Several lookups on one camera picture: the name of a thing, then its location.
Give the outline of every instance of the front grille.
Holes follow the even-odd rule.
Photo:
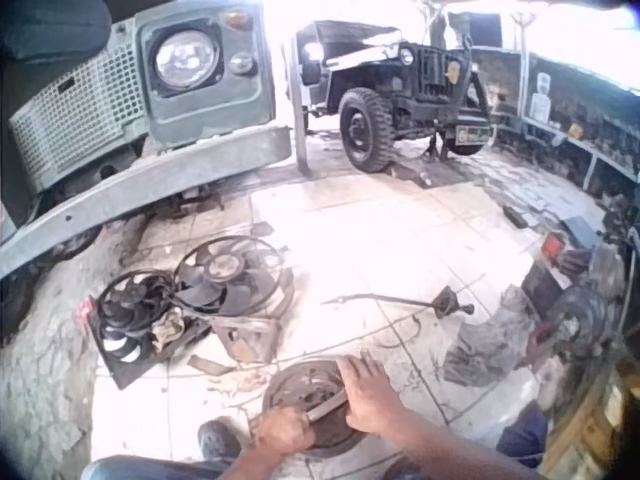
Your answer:
[[[447,68],[459,59],[436,48],[422,47],[418,52],[418,94],[423,100],[449,103],[454,85],[447,78]]]
[[[38,191],[148,128],[133,46],[133,19],[113,25],[99,55],[47,86],[9,120]]]

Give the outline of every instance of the radiator fan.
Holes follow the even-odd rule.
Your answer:
[[[151,353],[151,325],[169,309],[171,276],[159,270],[136,270],[119,276],[97,302],[99,341],[105,353],[124,363]]]
[[[229,235],[191,250],[174,273],[174,302],[198,314],[236,317],[258,311],[278,290],[282,257],[267,242]]]

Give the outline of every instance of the license plate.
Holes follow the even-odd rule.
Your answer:
[[[490,136],[489,127],[456,127],[456,145],[484,145]]]

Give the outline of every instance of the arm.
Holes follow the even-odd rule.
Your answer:
[[[255,442],[243,450],[221,480],[268,480],[280,463],[315,442],[304,412],[293,407],[275,408],[260,419]]]
[[[349,426],[389,440],[433,480],[538,478],[535,471],[407,410],[382,364],[368,352],[362,359],[340,358],[338,366],[351,408]]]

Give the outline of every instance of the hand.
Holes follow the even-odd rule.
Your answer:
[[[382,363],[366,350],[361,359],[347,355],[337,362],[349,400],[347,424],[354,430],[381,435],[393,429],[407,410],[391,387]]]
[[[305,413],[294,407],[276,407],[268,411],[255,432],[256,446],[280,459],[302,452],[316,437]]]

